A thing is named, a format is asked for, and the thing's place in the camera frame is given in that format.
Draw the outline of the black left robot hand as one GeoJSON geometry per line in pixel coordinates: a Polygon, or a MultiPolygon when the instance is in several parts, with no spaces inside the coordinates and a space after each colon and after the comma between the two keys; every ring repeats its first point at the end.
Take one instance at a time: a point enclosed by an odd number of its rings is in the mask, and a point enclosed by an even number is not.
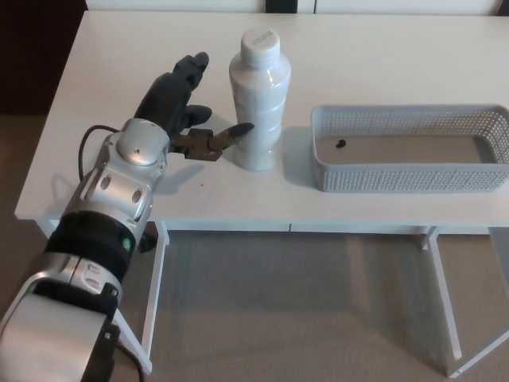
{"type": "Polygon", "coordinates": [[[183,154],[191,160],[215,162],[255,125],[239,123],[218,134],[200,127],[212,117],[212,109],[188,102],[208,64],[209,56],[205,52],[180,59],[171,72],[153,82],[134,116],[155,123],[165,131],[169,136],[168,152],[183,154]]]}

